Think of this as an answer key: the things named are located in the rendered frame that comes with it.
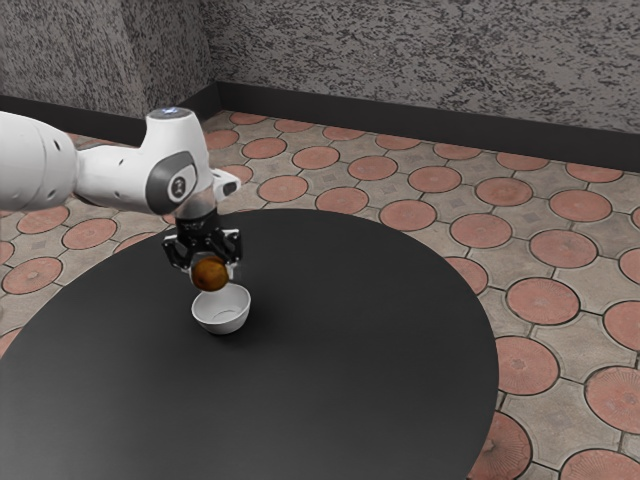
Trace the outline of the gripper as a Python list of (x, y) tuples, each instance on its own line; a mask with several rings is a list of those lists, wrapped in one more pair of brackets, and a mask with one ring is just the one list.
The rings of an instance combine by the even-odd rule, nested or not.
[(176, 233), (162, 241), (164, 252), (173, 267), (188, 271), (203, 256), (216, 256), (225, 264), (228, 281), (238, 278), (242, 259), (241, 233), (237, 228), (224, 229), (216, 210), (196, 219), (176, 219)]

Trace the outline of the brown round fruit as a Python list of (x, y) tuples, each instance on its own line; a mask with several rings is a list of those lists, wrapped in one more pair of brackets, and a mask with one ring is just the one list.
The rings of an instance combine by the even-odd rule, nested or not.
[(221, 290), (229, 282), (229, 273), (225, 262), (218, 256), (206, 256), (198, 259), (190, 270), (194, 286), (204, 292)]

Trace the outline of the white bowl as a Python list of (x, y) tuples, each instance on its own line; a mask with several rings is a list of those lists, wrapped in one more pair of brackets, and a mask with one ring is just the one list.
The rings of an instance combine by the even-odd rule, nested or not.
[(193, 301), (191, 312), (208, 332), (226, 335), (240, 329), (249, 315), (251, 295), (241, 285), (228, 283), (214, 292), (201, 292)]

